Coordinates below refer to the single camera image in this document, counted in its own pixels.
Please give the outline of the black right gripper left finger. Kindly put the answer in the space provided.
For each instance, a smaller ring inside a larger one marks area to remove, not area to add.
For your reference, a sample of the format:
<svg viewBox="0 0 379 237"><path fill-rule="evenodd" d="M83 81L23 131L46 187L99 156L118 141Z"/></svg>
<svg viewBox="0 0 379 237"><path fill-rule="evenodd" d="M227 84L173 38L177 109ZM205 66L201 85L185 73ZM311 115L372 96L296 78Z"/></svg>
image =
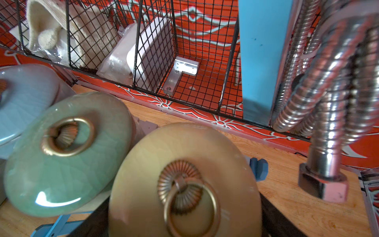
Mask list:
<svg viewBox="0 0 379 237"><path fill-rule="evenodd" d="M109 200L107 198L88 218L86 218L68 237L108 237Z"/></svg>

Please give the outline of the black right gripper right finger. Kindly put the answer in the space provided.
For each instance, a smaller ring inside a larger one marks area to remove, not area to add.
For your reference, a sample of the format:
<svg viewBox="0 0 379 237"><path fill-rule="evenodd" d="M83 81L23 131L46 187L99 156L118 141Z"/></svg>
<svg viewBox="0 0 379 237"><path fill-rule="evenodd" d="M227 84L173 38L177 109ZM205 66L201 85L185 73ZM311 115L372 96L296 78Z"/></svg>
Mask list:
<svg viewBox="0 0 379 237"><path fill-rule="evenodd" d="M262 237L307 237L288 220L262 193Z"/></svg>

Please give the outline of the blue white slatted shelf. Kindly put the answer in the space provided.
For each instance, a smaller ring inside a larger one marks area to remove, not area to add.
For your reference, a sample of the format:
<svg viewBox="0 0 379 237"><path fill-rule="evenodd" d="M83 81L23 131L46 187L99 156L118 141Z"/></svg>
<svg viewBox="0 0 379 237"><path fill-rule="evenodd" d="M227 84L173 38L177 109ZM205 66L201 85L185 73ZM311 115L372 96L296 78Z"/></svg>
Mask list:
<svg viewBox="0 0 379 237"><path fill-rule="evenodd" d="M138 142L134 142L134 133L133 133L133 141L132 141L132 145L131 145L131 148L130 150L128 151L128 153L132 150L132 148L138 143ZM73 213L68 213L68 214L63 214L63 215L58 215L57 216L57 221L54 223L54 224L50 224L50 225L43 225L43 226L40 226L39 230L42 232L43 236L45 237L57 237L57 236L60 236L62 235L62 229L65 225L68 224L68 219L69 217L74 214L74 213L84 213L84 212L90 212L92 213L94 210L96 210L107 198L110 198L111 196L111 192L112 192L112 188L113 188L113 185L114 185L114 180L115 180L115 177L113 179L113 182L112 182L112 185L110 187L110 189L105 192L105 194L103 196L101 196L99 198L99 200L96 200L94 201L92 204L89 204L88 206L86 207L83 207L83 208L80 208L78 209L76 212L73 212Z"/></svg>

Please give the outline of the green tea canister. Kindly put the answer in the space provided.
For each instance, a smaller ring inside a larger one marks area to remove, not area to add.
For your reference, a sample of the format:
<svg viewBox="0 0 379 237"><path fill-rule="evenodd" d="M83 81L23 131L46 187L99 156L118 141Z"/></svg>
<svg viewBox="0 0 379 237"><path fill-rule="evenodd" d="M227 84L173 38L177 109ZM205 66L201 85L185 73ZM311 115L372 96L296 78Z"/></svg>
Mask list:
<svg viewBox="0 0 379 237"><path fill-rule="evenodd" d="M134 119L116 97L68 97L22 134L5 168L10 203L35 217L76 212L107 192L131 148Z"/></svg>

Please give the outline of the yellow tea canister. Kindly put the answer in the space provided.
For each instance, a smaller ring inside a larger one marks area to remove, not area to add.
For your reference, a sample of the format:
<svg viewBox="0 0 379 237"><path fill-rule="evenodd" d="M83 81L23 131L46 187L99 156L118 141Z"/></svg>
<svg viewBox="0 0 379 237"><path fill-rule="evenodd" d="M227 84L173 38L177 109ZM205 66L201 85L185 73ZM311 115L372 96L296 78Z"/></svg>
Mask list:
<svg viewBox="0 0 379 237"><path fill-rule="evenodd" d="M217 130L172 123L140 140L114 180L111 237L259 237L261 198L238 147Z"/></svg>

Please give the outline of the blue tea canister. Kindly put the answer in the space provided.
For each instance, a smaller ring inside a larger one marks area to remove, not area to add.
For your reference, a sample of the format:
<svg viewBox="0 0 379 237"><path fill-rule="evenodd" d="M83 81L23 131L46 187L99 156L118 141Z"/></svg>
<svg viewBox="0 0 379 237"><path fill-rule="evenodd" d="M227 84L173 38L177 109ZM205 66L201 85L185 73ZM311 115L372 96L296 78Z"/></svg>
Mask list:
<svg viewBox="0 0 379 237"><path fill-rule="evenodd" d="M22 132L41 113L73 95L74 90L47 66L1 68L1 159L8 159Z"/></svg>

